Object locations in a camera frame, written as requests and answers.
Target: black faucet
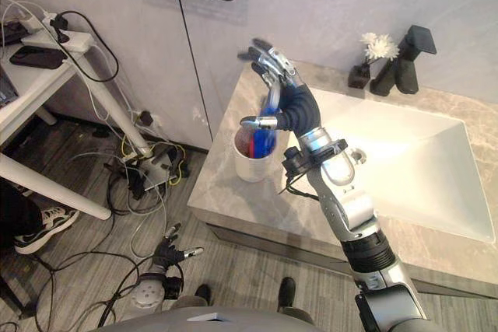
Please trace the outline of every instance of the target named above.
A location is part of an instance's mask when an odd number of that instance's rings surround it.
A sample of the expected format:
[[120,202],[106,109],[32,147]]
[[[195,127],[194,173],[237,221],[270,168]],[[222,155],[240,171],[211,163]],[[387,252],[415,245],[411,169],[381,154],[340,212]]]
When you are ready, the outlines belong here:
[[413,62],[420,52],[436,54],[433,36],[426,27],[412,25],[398,48],[396,59],[388,61],[370,83],[371,93],[387,96],[394,85],[401,93],[414,94],[419,91]]

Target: shoe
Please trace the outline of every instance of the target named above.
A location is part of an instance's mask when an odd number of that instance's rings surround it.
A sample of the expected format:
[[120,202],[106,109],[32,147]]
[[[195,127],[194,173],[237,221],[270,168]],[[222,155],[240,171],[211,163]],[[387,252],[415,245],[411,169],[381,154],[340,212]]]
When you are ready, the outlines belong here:
[[296,296],[296,282],[294,279],[286,277],[282,279],[279,290],[279,306],[277,310],[284,307],[291,307]]
[[19,254],[31,254],[39,250],[57,232],[64,231],[79,216],[79,211],[71,208],[48,208],[41,210],[43,228],[29,235],[14,237],[14,248]]
[[211,305],[211,288],[207,284],[201,285],[199,288],[197,288],[197,291],[195,291],[195,295],[197,297],[201,297],[206,300],[208,303],[208,306]]

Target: white sink basin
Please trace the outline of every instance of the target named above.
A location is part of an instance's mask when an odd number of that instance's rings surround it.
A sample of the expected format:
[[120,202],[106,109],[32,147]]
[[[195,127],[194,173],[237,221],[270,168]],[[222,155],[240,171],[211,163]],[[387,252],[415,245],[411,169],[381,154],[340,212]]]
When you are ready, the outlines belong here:
[[[489,208],[462,121],[311,91],[321,110],[322,125],[332,138],[344,138],[350,155],[353,149],[359,150],[356,156],[364,152],[365,162],[355,166],[352,184],[371,196],[378,215],[494,242]],[[289,146],[293,145],[297,140],[291,135]],[[337,169],[345,164],[343,159],[332,162]],[[294,187],[314,193],[306,178]],[[339,200],[347,188],[335,187]]]

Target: white flower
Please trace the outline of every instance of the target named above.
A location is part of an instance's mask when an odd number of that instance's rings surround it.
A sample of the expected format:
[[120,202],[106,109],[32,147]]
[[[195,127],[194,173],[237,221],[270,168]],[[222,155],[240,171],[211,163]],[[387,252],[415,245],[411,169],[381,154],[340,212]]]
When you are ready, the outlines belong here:
[[388,34],[377,36],[375,33],[366,33],[362,35],[361,41],[367,44],[365,53],[369,60],[394,60],[398,56],[399,49]]
[[365,33],[362,34],[361,39],[359,41],[365,44],[372,44],[373,42],[375,42],[376,39],[377,35],[375,33]]
[[394,43],[390,43],[389,49],[384,57],[393,61],[398,56],[398,54],[399,54],[399,48]]

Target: sneaker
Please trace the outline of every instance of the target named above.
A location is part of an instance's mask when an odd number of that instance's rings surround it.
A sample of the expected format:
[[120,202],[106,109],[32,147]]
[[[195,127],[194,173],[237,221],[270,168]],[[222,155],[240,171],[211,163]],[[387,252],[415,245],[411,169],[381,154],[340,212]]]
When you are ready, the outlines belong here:
[[64,231],[79,216],[79,211],[71,208],[48,208],[41,212],[43,228],[29,235],[14,237],[14,248],[17,253],[31,254],[39,250],[57,232]]

